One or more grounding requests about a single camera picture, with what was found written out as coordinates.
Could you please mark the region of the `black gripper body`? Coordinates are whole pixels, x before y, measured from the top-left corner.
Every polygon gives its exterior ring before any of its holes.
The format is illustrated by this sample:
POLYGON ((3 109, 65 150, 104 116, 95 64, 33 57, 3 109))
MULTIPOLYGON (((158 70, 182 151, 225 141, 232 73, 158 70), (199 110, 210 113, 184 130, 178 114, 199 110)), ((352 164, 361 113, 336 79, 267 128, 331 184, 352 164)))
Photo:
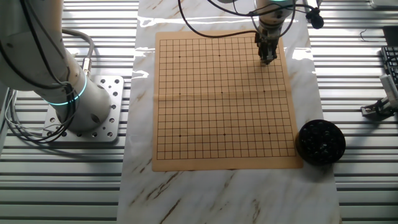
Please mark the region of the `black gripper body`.
POLYGON ((277 47, 279 42, 279 29, 258 29, 254 42, 258 47, 261 45, 277 47))

